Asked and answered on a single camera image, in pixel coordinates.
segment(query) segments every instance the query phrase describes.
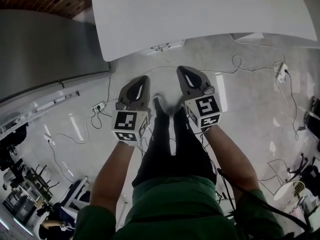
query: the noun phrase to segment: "gray floor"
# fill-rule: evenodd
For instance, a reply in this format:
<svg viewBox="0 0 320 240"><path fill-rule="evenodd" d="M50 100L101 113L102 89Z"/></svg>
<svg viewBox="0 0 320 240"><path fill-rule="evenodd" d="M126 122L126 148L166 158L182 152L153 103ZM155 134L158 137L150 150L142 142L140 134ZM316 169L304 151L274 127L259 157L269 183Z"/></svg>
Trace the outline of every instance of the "gray floor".
<svg viewBox="0 0 320 240"><path fill-rule="evenodd" d="M295 121L297 129L304 125L303 118L310 106L311 97L319 96L320 51L288 47L277 36L271 36L263 43L280 47L285 54L288 71L292 77L293 96L298 107ZM151 80L151 95L163 93L168 103L174 104L182 94L174 68L186 65L203 71L232 73L235 71L232 64L234 55L242 57L241 67L248 70L272 68L274 62L283 60L282 53L277 49L238 44L227 35L189 39L183 48L154 55L132 54L113 61L111 63L113 74L110 100L115 99L127 81L149 72L147 75ZM239 57L236 57L234 62L238 64ZM313 155L316 141L308 131L299 132L299 139L295 140L292 126L295 105L291 98L289 78L285 83L279 85L284 93L283 96L274 81L273 72L268 69L256 72L238 71L235 74L205 73L215 87L217 76L222 76L219 78L223 78L225 86L227 111L222 115L220 127L247 155L259 179L266 179L274 175L267 164L271 160L284 159L288 166L292 166L299 162L301 152L309 157ZM57 200L67 190L69 182L62 176L59 167L54 162L52 150L43 136L46 132L44 125L47 126L51 135L64 133L80 141L70 119L73 117L82 137L87 139L86 119L92 116L92 106L107 100L108 83L109 79L103 79L99 84L83 91L80 97L60 105L31 123L27 129L26 140L18 146L19 153L29 165L36 167L38 164L47 164L48 177L52 179L52 182L54 180L61 182L60 187L53 189ZM111 102L105 112L110 114L113 109L114 103ZM88 122L90 142L86 145L75 144L63 136L57 136L54 139L53 148L56 160L61 165L64 174L72 181L88 176L92 183L117 142L110 131L110 118L104 115L101 115L100 118L102 121L100 130L94 129ZM93 122L99 125L96 118ZM170 134L172 138L175 138L172 126L170 126ZM145 136L147 139L150 138L149 131ZM170 144L174 152L174 141L171 141ZM147 150L146 144L143 145L143 149ZM213 161L217 163L211 148L208 147L207 150ZM133 191L131 182L137 174L141 159L141 152L136 148L123 188L123 194L129 205L131 205ZM283 178L286 178L285 165L281 161L275 161L273 164ZM277 180L270 180L265 184L274 192L280 187ZM220 179L217 189L219 192L224 189ZM263 186L261 189L267 199L271 200L271 194Z"/></svg>

